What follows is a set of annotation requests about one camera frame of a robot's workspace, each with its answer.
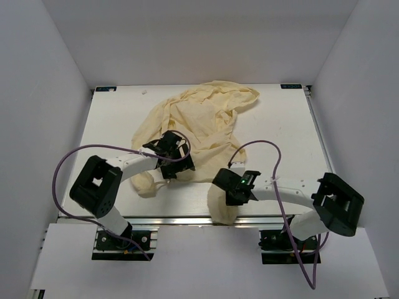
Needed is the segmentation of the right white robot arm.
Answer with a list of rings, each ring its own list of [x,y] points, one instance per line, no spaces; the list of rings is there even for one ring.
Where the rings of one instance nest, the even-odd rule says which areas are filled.
[[[288,221],[282,243],[294,249],[314,235],[333,232],[344,237],[356,234],[364,205],[363,196],[334,173],[320,179],[267,178],[259,171],[222,168],[212,184],[225,192],[228,206],[249,201],[281,201],[309,208]]]

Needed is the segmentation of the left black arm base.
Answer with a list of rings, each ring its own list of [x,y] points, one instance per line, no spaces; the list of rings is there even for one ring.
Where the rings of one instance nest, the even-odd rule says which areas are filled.
[[[153,258],[156,249],[157,229],[134,227],[131,239],[142,248],[148,258],[135,244],[114,238],[104,230],[98,229],[92,250],[92,260],[149,262]]]

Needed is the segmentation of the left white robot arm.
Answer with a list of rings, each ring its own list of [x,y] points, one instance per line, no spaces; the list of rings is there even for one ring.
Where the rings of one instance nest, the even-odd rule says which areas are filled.
[[[110,241],[119,249],[132,241],[132,227],[115,207],[122,182],[146,171],[160,170],[164,180],[176,179],[177,174],[195,170],[191,157],[191,143],[175,130],[166,131],[159,139],[150,141],[138,150],[117,148],[127,154],[104,159],[91,156],[73,183],[69,196],[94,216],[108,231]]]

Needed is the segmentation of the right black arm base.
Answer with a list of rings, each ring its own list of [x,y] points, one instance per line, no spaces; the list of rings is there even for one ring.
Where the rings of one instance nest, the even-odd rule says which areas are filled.
[[[280,230],[260,230],[258,246],[261,250],[263,265],[294,265],[298,260],[286,232]],[[315,259],[318,240],[316,236],[301,241],[294,237],[303,264],[312,264]]]

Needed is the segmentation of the cream yellow jacket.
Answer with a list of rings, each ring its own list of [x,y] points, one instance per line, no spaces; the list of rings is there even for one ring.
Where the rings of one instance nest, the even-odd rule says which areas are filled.
[[[210,183],[231,157],[246,160],[246,152],[233,135],[239,113],[251,108],[260,93],[234,82],[212,81],[185,90],[155,106],[132,137],[137,150],[157,140],[168,130],[188,137],[195,170],[177,175],[177,180]]]

